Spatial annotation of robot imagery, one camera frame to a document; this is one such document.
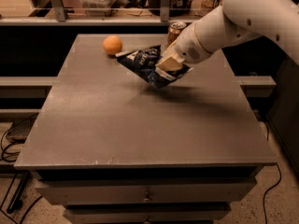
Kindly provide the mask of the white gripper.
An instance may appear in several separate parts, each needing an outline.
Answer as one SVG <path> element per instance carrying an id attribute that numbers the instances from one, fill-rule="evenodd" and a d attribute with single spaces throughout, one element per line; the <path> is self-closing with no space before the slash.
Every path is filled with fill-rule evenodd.
<path id="1" fill-rule="evenodd" d="M 195 21 L 167 47 L 156 66 L 167 72 L 181 69 L 183 62 L 200 63 L 220 49 L 221 42 L 222 29 L 216 24 Z"/>

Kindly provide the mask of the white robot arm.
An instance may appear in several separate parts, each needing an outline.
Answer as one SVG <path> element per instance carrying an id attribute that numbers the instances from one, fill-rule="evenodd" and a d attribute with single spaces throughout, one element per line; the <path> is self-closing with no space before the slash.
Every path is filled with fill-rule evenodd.
<path id="1" fill-rule="evenodd" d="M 222 0 L 221 5 L 180 33 L 156 67 L 177 71 L 256 35 L 272 40 L 299 63 L 299 8 L 292 0 Z"/>

